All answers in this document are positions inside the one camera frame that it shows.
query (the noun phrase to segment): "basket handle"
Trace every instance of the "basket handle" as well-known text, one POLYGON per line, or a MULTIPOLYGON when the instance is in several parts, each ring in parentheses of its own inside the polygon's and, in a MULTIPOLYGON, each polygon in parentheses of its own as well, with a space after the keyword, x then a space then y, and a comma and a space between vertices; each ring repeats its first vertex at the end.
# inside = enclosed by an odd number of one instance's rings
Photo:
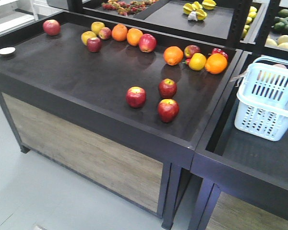
POLYGON ((256 58, 256 59, 254 60, 253 63, 258 62, 258 61, 261 61, 261 60, 272 61, 272 62, 280 63, 280 64, 283 64, 283 65, 288 65, 288 61, 287 61, 287 60, 283 60, 283 59, 276 58, 276 57, 270 57, 270 56, 261 56, 261 57, 258 57, 258 58, 256 58))

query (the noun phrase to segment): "table leg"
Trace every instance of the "table leg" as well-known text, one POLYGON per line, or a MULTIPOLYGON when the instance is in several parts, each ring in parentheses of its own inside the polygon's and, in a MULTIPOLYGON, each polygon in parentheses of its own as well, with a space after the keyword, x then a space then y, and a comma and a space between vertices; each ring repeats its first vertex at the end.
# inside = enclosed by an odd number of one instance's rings
POLYGON ((218 186, 203 179, 188 230, 205 230, 220 195, 218 186))
POLYGON ((8 107, 7 107, 7 105, 6 105, 5 101, 4 101, 4 98, 3 98, 1 92, 0 92, 0 106, 1 106, 1 109, 2 109, 2 111, 3 111, 3 113, 4 113, 5 117, 6 117, 6 119, 7 119, 8 122, 9 122, 9 125, 10 125, 10 127, 11 127, 11 129, 12 129, 12 132, 13 132, 13 134, 14 134, 17 142, 18 142, 18 145, 19 145, 19 147, 20 147, 21 152, 27 153, 30 149, 28 149, 27 147, 25 147, 24 145, 22 145, 20 136, 19 136, 19 134, 18 134, 18 131, 17 131, 17 129, 16 129, 16 126, 15 126, 15 124, 14 124, 14 122, 13 122, 13 119, 12 119, 12 117, 11 117, 11 115, 10 115, 10 112, 9 112, 9 110, 8 110, 8 107))
POLYGON ((168 192, 165 202, 163 223, 162 223, 162 228, 167 230, 170 230, 173 226, 180 175, 181 175, 181 167, 172 164, 170 169, 168 192))

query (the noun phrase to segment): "yellow apple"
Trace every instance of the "yellow apple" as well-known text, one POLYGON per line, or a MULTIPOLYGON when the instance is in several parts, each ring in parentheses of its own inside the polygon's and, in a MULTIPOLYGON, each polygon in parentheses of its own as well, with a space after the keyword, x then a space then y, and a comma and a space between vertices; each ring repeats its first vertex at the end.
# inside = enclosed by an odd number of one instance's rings
POLYGON ((86 31, 81 35, 81 40, 83 44, 87 44, 87 40, 92 37, 97 37, 93 31, 86 31))
POLYGON ((105 27, 103 22, 93 22, 91 25, 91 30, 98 35, 99 31, 105 27))

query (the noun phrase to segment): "fruit display table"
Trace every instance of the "fruit display table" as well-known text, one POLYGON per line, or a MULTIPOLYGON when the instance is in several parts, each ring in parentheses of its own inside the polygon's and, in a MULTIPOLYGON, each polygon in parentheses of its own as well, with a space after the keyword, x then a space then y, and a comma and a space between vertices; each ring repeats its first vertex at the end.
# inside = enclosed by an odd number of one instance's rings
POLYGON ((132 24, 131 21, 142 27, 159 32, 211 42, 228 47, 239 47, 250 6, 258 9, 258 17, 254 25, 261 23, 266 3, 251 0, 216 1, 213 10, 205 10, 207 17, 203 21, 188 21, 188 15, 183 13, 186 3, 184 0, 159 0, 136 15, 122 16, 117 11, 103 9, 102 0, 90 0, 83 4, 83 14, 132 24))
POLYGON ((81 34, 95 21, 109 28, 117 24, 63 11, 1 36, 0 48, 14 46, 16 51, 0 56, 0 105, 23 152, 39 152, 171 219, 183 169, 190 169, 195 146, 242 51, 143 29, 157 39, 154 52, 109 39, 91 53, 81 34), (50 18, 61 24, 57 36, 43 31, 50 18), (166 47, 189 44, 206 55, 223 48, 227 69, 213 75, 165 63, 166 47), (163 123, 157 112, 158 84, 168 77, 178 84, 180 113, 163 123), (140 109, 125 100, 134 85, 147 93, 140 109))
MULTIPOLYGON (((255 58, 243 52, 234 75, 255 58)), ((280 141, 273 142, 236 129, 239 101, 233 86, 234 81, 228 84, 195 149, 191 173, 202 177, 203 183, 189 230, 206 229, 220 194, 288 220, 288 130, 280 141)))
POLYGON ((280 0, 272 0, 266 12, 262 23, 258 23, 252 35, 248 37, 245 50, 288 60, 288 44, 278 47, 281 43, 288 42, 288 26, 284 28, 288 24, 288 2, 280 5, 280 0), (280 23, 282 26, 279 26, 277 23, 281 21, 284 24, 280 23))

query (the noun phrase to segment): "wooden panel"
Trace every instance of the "wooden panel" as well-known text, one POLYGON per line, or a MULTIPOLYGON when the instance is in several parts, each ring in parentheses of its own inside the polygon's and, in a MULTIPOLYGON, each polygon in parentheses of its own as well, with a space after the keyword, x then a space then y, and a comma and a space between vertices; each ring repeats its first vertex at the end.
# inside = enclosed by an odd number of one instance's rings
POLYGON ((206 230, 288 230, 288 221, 222 192, 206 230))
POLYGON ((163 164, 3 94, 22 142, 157 212, 163 164))

